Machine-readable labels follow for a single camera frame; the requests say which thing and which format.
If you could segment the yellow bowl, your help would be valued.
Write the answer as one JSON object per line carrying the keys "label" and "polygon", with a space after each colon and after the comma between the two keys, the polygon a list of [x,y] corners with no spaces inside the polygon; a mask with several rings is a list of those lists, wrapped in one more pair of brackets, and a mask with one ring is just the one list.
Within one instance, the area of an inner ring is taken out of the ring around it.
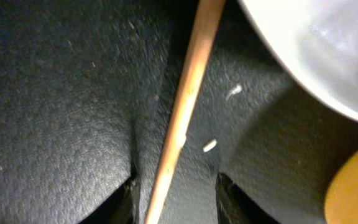
{"label": "yellow bowl", "polygon": [[328,224],[358,224],[358,151],[334,176],[324,201]]}

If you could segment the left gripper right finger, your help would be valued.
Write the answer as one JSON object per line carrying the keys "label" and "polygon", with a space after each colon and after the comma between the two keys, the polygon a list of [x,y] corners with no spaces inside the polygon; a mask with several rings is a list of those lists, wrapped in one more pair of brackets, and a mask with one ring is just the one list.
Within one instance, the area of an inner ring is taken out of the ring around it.
{"label": "left gripper right finger", "polygon": [[224,173],[216,178],[219,224],[278,224]]}

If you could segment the white plate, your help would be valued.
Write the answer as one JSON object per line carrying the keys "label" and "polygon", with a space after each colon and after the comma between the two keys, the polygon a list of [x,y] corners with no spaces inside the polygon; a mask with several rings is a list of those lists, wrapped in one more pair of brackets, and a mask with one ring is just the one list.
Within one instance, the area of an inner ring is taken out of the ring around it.
{"label": "white plate", "polygon": [[319,101],[358,121],[358,0],[241,0],[263,42]]}

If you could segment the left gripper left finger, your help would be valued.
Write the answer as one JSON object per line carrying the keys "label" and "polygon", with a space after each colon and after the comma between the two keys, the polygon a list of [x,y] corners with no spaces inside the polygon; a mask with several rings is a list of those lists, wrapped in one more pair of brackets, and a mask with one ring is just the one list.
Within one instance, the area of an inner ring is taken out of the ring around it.
{"label": "left gripper left finger", "polygon": [[138,179],[130,177],[80,224],[136,224],[139,200]]}

